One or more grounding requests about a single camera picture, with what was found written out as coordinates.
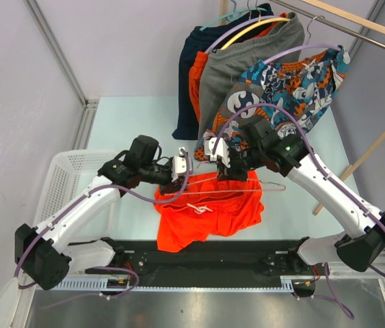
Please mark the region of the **bright orange shorts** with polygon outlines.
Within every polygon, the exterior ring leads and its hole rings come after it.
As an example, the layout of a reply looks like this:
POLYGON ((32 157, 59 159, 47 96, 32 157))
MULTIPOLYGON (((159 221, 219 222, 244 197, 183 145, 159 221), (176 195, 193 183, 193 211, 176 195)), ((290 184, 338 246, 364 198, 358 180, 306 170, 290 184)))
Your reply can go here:
POLYGON ((263 193, 183 195, 168 204, 155 204, 161 215, 157 249, 177 253, 210 235, 232 236, 261 222, 263 193))

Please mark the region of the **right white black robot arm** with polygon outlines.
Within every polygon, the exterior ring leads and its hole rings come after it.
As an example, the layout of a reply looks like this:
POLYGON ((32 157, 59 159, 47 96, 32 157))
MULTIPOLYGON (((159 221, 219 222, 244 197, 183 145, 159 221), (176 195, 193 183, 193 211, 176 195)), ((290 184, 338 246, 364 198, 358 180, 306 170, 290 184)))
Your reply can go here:
POLYGON ((385 211, 340 181, 301 137, 279 138, 262 118, 243 124, 241 131, 245 150, 216 137, 206 142, 205 153, 217 163, 221 178, 245 180, 249 171, 266 167, 309 192, 343 228, 335 235, 302 238, 289 256, 290 269, 305 274, 314 264, 335 260, 357 272, 371 268, 385 248, 385 211))

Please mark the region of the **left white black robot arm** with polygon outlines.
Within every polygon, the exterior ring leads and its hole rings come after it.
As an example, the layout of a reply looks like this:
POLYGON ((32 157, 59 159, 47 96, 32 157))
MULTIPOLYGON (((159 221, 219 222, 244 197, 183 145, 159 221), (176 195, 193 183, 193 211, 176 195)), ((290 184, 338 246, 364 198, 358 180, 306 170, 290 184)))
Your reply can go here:
POLYGON ((75 242, 77 233, 102 210, 125 195, 157 204, 134 191, 139 183, 160 187, 179 186, 177 200, 186 189, 192 169, 191 159, 184 148, 170 157, 165 165, 157 163, 159 142, 149 136, 136 137, 130 148, 105 162, 84 191, 61 210, 35 227, 26 223, 15 232, 14 276, 27 274, 43 290, 56 287, 68 274, 87 269, 106 269, 117 273, 123 268, 122 248, 106 236, 75 242))

